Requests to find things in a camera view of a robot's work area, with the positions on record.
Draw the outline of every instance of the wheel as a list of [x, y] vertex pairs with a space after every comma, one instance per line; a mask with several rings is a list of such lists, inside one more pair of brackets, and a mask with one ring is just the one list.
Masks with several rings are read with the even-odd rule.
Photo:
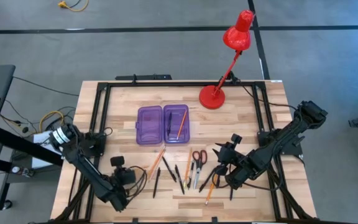
[[12, 207], [12, 202], [10, 201], [10, 200], [6, 200], [5, 202], [4, 202], [4, 207], [2, 208], [3, 210], [7, 210], [7, 209], [9, 209], [9, 208], [11, 208]]

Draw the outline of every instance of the red desk lamp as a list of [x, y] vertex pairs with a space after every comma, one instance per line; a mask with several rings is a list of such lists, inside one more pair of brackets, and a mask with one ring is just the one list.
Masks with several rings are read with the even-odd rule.
[[200, 103], [208, 109], [218, 109], [224, 103], [224, 92], [221, 90], [223, 83], [226, 81], [229, 72], [233, 68], [243, 50], [247, 50], [251, 45], [251, 39], [249, 34], [249, 27], [254, 19], [254, 14], [250, 10], [244, 10], [240, 13], [235, 26], [230, 27], [223, 35], [223, 42], [230, 48], [236, 50], [236, 56], [234, 56], [226, 74], [219, 82], [218, 86], [206, 86], [200, 92]]

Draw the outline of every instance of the container lid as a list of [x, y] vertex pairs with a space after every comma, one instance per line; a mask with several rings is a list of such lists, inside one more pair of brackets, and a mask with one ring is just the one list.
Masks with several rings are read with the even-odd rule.
[[146, 106], [137, 112], [136, 142], [138, 144], [158, 144], [162, 142], [162, 107]]
[[[164, 106], [164, 140], [166, 143], [187, 143], [190, 140], [189, 107], [187, 105]], [[186, 114], [183, 127], [177, 140], [183, 116]]]

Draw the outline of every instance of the concrete floor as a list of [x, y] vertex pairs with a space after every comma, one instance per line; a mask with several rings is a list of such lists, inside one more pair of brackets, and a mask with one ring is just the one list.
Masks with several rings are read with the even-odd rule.
[[[248, 8], [243, 0], [94, 0], [84, 12], [72, 13], [59, 9], [57, 2], [0, 0], [0, 29], [229, 26]], [[260, 26], [358, 25], [358, 1], [259, 0], [255, 9]], [[176, 80], [217, 78], [234, 55], [222, 35], [0, 34], [0, 64], [16, 65], [17, 77], [70, 93], [78, 93], [83, 80], [133, 73], [167, 73]], [[347, 124], [358, 116], [358, 30], [262, 31], [261, 36], [270, 77], [283, 80], [290, 104], [313, 100], [329, 113], [324, 126], [307, 132], [302, 144], [319, 218], [358, 223], [358, 130]], [[262, 79], [254, 40], [234, 73], [243, 80]], [[50, 110], [75, 106], [77, 100], [18, 80], [7, 99], [34, 121]], [[19, 119], [9, 105], [2, 114]], [[5, 150], [1, 156], [9, 158], [10, 153]], [[8, 197], [16, 203], [0, 212], [0, 223], [48, 220], [57, 180], [12, 185]]]

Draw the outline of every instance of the lamp shade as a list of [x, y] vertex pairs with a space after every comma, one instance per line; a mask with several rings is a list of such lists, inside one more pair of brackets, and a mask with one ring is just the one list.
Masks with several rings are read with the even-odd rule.
[[230, 27], [223, 35], [223, 42], [234, 50], [247, 50], [251, 45], [249, 28], [254, 13], [244, 10], [240, 13], [235, 26]]

